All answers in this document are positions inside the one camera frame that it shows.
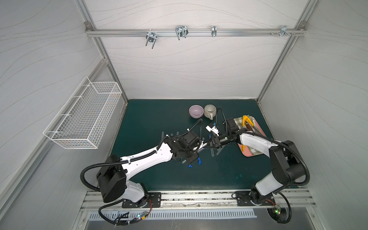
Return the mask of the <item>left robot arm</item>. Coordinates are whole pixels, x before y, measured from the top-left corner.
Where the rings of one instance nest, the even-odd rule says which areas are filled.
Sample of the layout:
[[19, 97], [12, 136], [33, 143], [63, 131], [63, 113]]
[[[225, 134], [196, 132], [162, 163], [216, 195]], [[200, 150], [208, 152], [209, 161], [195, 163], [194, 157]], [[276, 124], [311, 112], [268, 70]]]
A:
[[117, 157], [111, 155], [104, 163], [84, 168], [80, 173], [81, 182], [89, 189], [101, 193], [104, 203], [127, 199], [133, 203], [146, 202], [148, 193], [140, 183], [130, 179], [138, 173], [175, 159], [185, 158], [190, 164], [198, 158], [198, 152], [206, 144], [193, 131], [176, 136], [165, 136], [156, 147], [146, 151]]

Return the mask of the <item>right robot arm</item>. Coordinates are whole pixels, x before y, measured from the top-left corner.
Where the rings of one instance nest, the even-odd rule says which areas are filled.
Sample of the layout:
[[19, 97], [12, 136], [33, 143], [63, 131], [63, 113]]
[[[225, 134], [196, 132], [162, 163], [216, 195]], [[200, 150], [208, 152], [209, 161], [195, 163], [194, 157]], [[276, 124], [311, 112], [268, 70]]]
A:
[[254, 128], [238, 127], [233, 119], [223, 122], [225, 133], [215, 124], [206, 126], [211, 133], [208, 146], [221, 148], [236, 142], [251, 147], [270, 160], [271, 172], [258, 181], [247, 195], [252, 202], [260, 204], [267, 196], [288, 186], [304, 186], [310, 181], [310, 172], [292, 141], [279, 142], [255, 131]]

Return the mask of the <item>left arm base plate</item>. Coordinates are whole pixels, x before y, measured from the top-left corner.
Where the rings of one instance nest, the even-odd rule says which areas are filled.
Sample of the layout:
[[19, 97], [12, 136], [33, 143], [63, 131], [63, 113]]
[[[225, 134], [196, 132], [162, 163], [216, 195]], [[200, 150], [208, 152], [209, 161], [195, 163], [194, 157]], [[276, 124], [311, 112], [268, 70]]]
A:
[[139, 209], [139, 208], [160, 208], [161, 207], [162, 193], [149, 192], [140, 201], [132, 202], [131, 200], [124, 199], [122, 202], [122, 208], [125, 209]]

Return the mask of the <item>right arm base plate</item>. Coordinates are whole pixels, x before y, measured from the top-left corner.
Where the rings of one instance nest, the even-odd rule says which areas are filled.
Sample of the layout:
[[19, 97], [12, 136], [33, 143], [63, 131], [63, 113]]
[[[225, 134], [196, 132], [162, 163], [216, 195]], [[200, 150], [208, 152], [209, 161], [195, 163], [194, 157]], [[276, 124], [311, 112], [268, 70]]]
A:
[[237, 206], [274, 206], [276, 204], [272, 194], [261, 195], [256, 190], [235, 191], [231, 197], [236, 200]]

